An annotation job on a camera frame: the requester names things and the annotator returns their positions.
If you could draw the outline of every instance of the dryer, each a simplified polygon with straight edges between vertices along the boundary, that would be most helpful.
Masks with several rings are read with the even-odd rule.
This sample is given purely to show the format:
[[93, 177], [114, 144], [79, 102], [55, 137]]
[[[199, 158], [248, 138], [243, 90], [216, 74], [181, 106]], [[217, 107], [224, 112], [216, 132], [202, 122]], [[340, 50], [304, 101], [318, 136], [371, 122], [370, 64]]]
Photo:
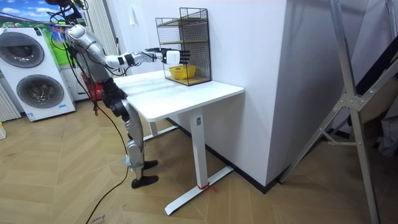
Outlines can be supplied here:
[[0, 35], [0, 70], [31, 121], [75, 111], [75, 102], [38, 28]]

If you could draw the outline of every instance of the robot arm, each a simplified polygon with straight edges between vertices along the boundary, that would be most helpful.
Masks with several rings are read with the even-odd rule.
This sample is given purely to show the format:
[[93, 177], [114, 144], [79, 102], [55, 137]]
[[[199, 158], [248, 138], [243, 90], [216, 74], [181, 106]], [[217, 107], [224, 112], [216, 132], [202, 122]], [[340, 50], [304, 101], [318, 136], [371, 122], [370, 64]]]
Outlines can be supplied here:
[[160, 48], [121, 55], [106, 55], [95, 35], [79, 24], [67, 29], [65, 38], [74, 49], [86, 51], [92, 61], [108, 68], [128, 68], [138, 63], [155, 62], [157, 60], [167, 64], [186, 64], [190, 56], [189, 51]]

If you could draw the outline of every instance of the wire shelf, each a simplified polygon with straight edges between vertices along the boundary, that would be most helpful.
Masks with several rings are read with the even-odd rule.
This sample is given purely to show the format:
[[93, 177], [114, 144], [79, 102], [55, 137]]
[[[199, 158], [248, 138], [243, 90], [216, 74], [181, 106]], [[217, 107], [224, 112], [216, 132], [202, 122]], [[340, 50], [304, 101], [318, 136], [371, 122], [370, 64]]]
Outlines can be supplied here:
[[188, 65], [163, 65], [165, 78], [187, 86], [211, 81], [207, 9], [182, 7], [180, 18], [157, 18], [156, 26], [160, 47], [190, 51]]

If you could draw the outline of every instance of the poster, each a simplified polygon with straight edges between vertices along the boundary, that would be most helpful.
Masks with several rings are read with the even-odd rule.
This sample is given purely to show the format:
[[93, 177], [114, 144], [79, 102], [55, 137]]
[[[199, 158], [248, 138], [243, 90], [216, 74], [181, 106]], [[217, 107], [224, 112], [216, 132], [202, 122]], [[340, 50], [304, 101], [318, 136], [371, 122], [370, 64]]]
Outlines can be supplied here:
[[[26, 19], [32, 19], [40, 22], [50, 22], [50, 14], [48, 12], [58, 12], [59, 6], [52, 6], [45, 1], [38, 0], [0, 0], [0, 11], [13, 16], [19, 16]], [[79, 23], [85, 26], [84, 19]], [[0, 17], [0, 26], [8, 28], [16, 27], [37, 27], [42, 30], [44, 37], [47, 39], [49, 47], [52, 49], [55, 58], [59, 65], [68, 65], [68, 60], [65, 52], [60, 50], [63, 48], [63, 34], [62, 30], [43, 24], [33, 24], [29, 22], [22, 22], [17, 19]]]

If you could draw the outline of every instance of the white wall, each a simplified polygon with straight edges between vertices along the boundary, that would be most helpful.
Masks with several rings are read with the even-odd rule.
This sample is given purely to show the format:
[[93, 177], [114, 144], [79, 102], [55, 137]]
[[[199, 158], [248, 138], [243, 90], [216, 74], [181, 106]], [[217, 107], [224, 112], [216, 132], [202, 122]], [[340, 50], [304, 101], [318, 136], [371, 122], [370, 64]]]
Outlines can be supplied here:
[[[367, 1], [344, 0], [353, 52]], [[267, 183], [297, 156], [343, 89], [329, 0], [288, 0]]]
[[[385, 0], [369, 0], [366, 13], [359, 33], [358, 41], [352, 56], [355, 83], [365, 76], [383, 51], [391, 43], [390, 18]], [[342, 111], [335, 119], [333, 127], [338, 126], [349, 115], [348, 110]], [[351, 128], [346, 125], [340, 129], [346, 133]]]
[[[149, 43], [146, 33], [146, 23], [144, 22], [143, 8], [141, 1], [138, 0], [106, 0], [109, 14], [111, 16], [113, 29], [119, 39], [120, 50], [122, 53], [141, 51], [148, 48], [158, 47], [159, 42]], [[155, 19], [149, 28], [156, 30]], [[141, 74], [145, 72], [159, 71], [163, 69], [160, 62], [143, 63], [139, 67], [132, 67], [128, 74]]]
[[[242, 86], [245, 94], [204, 108], [205, 140], [265, 185], [285, 1], [118, 1], [116, 11], [112, 4], [128, 50], [159, 46], [156, 17], [179, 17], [180, 7], [208, 9], [213, 80]], [[139, 9], [137, 26], [128, 24], [130, 5]], [[187, 114], [172, 119], [189, 130]]]

